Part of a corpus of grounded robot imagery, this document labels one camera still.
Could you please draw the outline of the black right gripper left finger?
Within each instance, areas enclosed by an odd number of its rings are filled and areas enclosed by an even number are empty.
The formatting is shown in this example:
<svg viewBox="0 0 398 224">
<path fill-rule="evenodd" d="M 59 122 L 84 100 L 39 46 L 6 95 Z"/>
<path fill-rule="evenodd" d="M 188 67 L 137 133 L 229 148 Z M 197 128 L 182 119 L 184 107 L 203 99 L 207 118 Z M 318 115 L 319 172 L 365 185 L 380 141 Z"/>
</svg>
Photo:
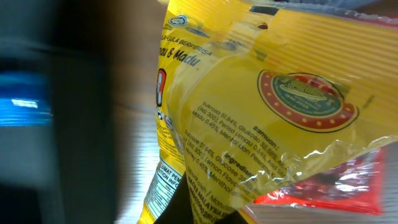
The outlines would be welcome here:
<svg viewBox="0 0 398 224">
<path fill-rule="evenodd" d="M 154 224 L 193 224 L 193 213 L 186 173 L 164 212 Z"/>
</svg>

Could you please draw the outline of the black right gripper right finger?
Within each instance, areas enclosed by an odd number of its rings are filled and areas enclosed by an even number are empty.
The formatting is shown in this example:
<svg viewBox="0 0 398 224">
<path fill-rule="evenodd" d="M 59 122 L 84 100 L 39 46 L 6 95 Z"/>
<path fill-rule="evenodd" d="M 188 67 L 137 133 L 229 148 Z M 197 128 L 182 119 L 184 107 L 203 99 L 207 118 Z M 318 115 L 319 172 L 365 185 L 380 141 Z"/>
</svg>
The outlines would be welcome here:
<svg viewBox="0 0 398 224">
<path fill-rule="evenodd" d="M 242 215 L 236 210 L 233 213 L 218 220 L 215 224 L 248 224 Z"/>
</svg>

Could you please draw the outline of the dark green box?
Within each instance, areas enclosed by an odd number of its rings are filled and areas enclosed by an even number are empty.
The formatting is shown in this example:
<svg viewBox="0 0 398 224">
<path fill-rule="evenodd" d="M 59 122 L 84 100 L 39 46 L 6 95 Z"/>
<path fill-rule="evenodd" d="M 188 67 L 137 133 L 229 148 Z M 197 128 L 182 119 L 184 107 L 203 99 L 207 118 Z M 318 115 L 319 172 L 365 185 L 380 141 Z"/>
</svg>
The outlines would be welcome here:
<svg viewBox="0 0 398 224">
<path fill-rule="evenodd" d="M 1 126 L 2 223 L 114 223 L 111 2 L 1 0 L 1 72 L 48 80 L 52 123 Z"/>
</svg>

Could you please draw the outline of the yellow candy bag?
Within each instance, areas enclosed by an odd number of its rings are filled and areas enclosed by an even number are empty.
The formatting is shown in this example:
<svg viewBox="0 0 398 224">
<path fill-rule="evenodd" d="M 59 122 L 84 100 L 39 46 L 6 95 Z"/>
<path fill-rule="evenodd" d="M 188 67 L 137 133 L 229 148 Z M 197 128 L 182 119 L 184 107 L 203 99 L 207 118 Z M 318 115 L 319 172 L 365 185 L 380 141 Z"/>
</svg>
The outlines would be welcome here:
<svg viewBox="0 0 398 224">
<path fill-rule="evenodd" d="M 397 4 L 169 1 L 155 103 L 160 161 L 140 223 L 184 173 L 193 223 L 397 141 Z"/>
</svg>

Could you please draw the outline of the blue snack bar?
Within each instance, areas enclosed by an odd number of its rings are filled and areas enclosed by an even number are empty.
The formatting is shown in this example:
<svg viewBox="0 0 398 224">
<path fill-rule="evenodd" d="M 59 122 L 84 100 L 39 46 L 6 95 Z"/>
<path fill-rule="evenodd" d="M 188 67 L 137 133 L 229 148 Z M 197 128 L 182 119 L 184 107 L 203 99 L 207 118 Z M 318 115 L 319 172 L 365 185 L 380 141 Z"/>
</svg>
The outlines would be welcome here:
<svg viewBox="0 0 398 224">
<path fill-rule="evenodd" d="M 49 84 L 43 74 L 1 72 L 1 126 L 48 125 L 52 118 Z"/>
</svg>

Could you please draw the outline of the red candy bag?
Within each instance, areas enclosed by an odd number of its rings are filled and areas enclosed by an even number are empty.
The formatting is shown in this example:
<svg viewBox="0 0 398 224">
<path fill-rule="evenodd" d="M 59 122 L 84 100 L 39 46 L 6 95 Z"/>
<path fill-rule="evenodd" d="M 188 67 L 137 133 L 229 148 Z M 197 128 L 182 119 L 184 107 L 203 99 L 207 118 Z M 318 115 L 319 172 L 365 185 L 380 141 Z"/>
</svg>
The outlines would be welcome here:
<svg viewBox="0 0 398 224">
<path fill-rule="evenodd" d="M 380 215 L 387 147 L 255 199 L 255 205 L 293 206 Z"/>
</svg>

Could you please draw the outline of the blue eclipse mint tin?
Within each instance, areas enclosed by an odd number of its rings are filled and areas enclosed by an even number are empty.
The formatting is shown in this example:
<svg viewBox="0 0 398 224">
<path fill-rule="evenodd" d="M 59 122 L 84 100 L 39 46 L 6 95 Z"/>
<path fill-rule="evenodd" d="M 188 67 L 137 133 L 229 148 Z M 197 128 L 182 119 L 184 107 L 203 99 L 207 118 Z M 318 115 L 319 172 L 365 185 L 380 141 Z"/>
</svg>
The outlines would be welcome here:
<svg viewBox="0 0 398 224">
<path fill-rule="evenodd" d="M 357 9 L 369 4 L 379 2 L 380 0 L 276 0 L 279 2 L 289 2 L 295 4 L 319 4 L 333 6 L 344 9 Z"/>
</svg>

